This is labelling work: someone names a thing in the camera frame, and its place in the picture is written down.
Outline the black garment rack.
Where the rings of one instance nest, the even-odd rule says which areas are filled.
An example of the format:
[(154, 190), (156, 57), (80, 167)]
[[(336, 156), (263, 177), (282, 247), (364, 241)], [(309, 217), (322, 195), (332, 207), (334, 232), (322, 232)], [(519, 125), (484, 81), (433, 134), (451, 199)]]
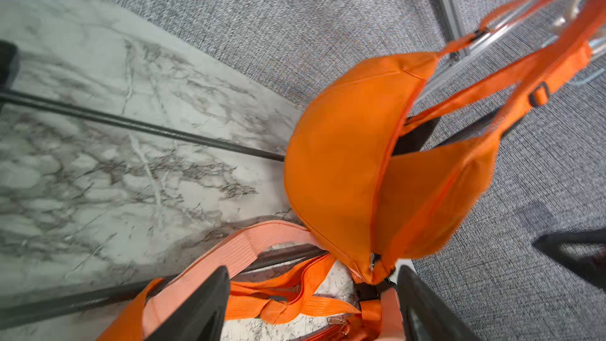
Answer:
[[(166, 137), (178, 141), (186, 141), (198, 145), (210, 146), (231, 152), (237, 152), (249, 156), (270, 159), (278, 162), (284, 161), (284, 157), (274, 153), (261, 151), (241, 145), (231, 144), (226, 141), (218, 141), (208, 137), (188, 134), (186, 132), (169, 129), (144, 123), (131, 118), (111, 115), (101, 111), (63, 104), (58, 101), (44, 99), (41, 96), (20, 93), (12, 90), (13, 83), (19, 73), (21, 57), (16, 45), (6, 41), (1, 42), (1, 103), (16, 104), (22, 107), (31, 107), (41, 111), (48, 111), (59, 115), (67, 115), (74, 118), (116, 126), (123, 129), (135, 130), (146, 134)], [(138, 282), (120, 287), (95, 290), (83, 294), (70, 295), (63, 298), (49, 299), (22, 306), (14, 306), (1, 310), (1, 329), (16, 328), (41, 320), (52, 319), (89, 309), (96, 309), (118, 302), (125, 302), (135, 298), (138, 293), (147, 286), (147, 282)]]

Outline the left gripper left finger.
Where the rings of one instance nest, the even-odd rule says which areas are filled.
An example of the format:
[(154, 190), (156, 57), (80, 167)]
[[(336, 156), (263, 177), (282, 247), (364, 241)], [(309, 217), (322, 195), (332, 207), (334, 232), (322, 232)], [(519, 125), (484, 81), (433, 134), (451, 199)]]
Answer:
[(145, 340), (220, 340), (229, 297), (228, 270), (220, 266)]

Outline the orange sling bag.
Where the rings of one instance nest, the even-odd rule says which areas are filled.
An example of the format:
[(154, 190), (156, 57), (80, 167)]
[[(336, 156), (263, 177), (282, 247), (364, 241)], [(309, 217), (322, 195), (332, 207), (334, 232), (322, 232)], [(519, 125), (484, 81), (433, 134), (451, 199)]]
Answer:
[(489, 188), (503, 135), (591, 59), (590, 37), (605, 23), (605, 0), (588, 0), (559, 39), (512, 63), (442, 103), (413, 116), (401, 135), (485, 99), (505, 88), (514, 91), (489, 118), (483, 134), (425, 152), (391, 158), (374, 219), (373, 282), (388, 277), (399, 258), (434, 254), (444, 246)]
[(367, 59), (327, 87), (306, 108), (290, 139), (284, 182), (290, 205), (315, 230), (369, 268), (374, 219), (391, 158), (425, 152), (400, 133), (414, 101), (443, 56), (494, 33), (494, 22), (523, 4), (536, 12), (554, 0), (514, 0), (486, 16), (475, 33), (441, 51)]
[[(99, 339), (145, 340), (217, 268), (226, 266), (230, 274), (234, 258), (233, 254), (225, 259), (203, 257), (156, 295), (153, 295), (152, 291), (163, 281), (153, 280)], [(336, 298), (316, 294), (335, 263), (335, 257), (325, 254), (298, 263), (290, 271), (276, 278), (261, 282), (230, 280), (225, 321), (259, 318), (269, 325), (284, 325), (300, 315), (337, 317), (337, 323), (317, 335), (317, 340), (376, 339), (383, 322), (382, 305), (378, 298), (363, 301), (360, 306), (355, 307)]]

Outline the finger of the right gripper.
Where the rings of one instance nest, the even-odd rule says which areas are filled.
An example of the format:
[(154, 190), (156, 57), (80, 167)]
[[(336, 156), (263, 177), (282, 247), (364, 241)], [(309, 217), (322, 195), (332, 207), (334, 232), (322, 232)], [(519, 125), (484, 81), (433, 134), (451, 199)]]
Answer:
[[(555, 232), (536, 238), (533, 247), (588, 284), (605, 291), (605, 229)], [(597, 246), (574, 254), (566, 246)]]

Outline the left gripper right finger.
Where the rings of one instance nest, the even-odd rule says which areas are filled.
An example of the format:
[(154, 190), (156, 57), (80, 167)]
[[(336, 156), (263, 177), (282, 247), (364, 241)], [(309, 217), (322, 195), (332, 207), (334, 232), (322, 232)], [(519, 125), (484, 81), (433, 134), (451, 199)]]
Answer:
[(399, 269), (397, 287), (407, 340), (480, 340), (409, 266)]

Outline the pink sling bag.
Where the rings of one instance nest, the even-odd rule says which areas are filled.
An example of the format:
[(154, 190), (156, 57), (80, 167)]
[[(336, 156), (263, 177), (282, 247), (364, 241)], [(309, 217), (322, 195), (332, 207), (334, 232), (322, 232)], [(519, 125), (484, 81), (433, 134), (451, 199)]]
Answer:
[[(289, 242), (318, 246), (326, 250), (326, 254), (301, 262), (274, 279), (251, 284), (233, 283), (226, 320), (258, 317), (270, 325), (283, 325), (300, 315), (340, 317), (341, 322), (327, 332), (328, 336), (350, 340), (406, 339), (398, 296), (389, 283), (376, 281), (369, 268), (357, 266), (334, 242), (315, 230), (284, 221), (263, 222), (241, 230), (198, 258), (145, 305), (143, 335), (151, 336), (165, 325), (169, 317), (176, 314), (178, 306), (191, 298), (216, 268), (224, 266), (230, 276), (236, 276), (261, 252)], [(361, 290), (369, 291), (360, 293), (359, 307), (316, 294), (338, 260), (350, 269)]]

